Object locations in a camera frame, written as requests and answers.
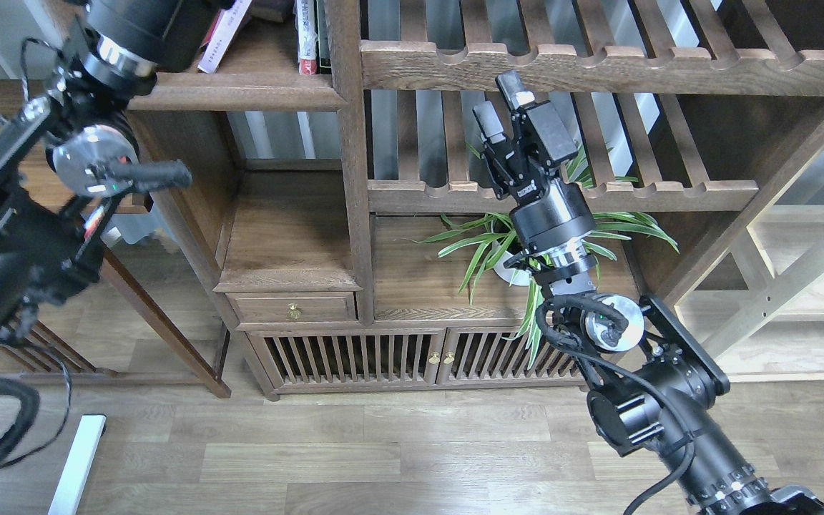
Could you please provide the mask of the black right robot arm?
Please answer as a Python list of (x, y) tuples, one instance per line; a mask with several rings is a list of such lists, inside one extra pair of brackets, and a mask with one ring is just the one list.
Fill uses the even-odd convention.
[(638, 506), (678, 483), (700, 514), (824, 514), (810, 489), (769, 488), (707, 414), (730, 382), (660, 299), (599, 293), (584, 247), (595, 219), (581, 187), (560, 172), (577, 155), (550, 102), (526, 90), (515, 71), (495, 79), (513, 136), (493, 105), (474, 108), (484, 162), (497, 198), (512, 196), (521, 251), (507, 268), (530, 273), (543, 299), (531, 310), (545, 343), (571, 355), (589, 386), (587, 407), (598, 434), (620, 456), (645, 448), (668, 475), (639, 495)]

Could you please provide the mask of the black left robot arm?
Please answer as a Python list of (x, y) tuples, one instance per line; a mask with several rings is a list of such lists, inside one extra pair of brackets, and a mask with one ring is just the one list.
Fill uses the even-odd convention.
[[(50, 80), (0, 119), (0, 344), (20, 346), (42, 303), (97, 283), (106, 222), (132, 193), (185, 188), (179, 160), (143, 163), (124, 111), (157, 70), (183, 72), (231, 1), (83, 1)], [(19, 411), (0, 437), (0, 470), (35, 423), (39, 392), (0, 378)]]

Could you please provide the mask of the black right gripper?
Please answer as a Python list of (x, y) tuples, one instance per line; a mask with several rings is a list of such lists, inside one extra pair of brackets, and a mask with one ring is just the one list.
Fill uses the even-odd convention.
[(504, 263), (529, 271), (537, 283), (590, 283), (597, 258), (584, 248), (596, 227), (581, 187), (566, 182), (561, 164), (577, 155), (554, 105), (536, 102), (515, 70), (495, 78), (510, 110), (513, 138), (490, 101), (472, 107), (484, 143), (483, 159), (498, 199), (511, 195), (511, 212), (522, 251)]

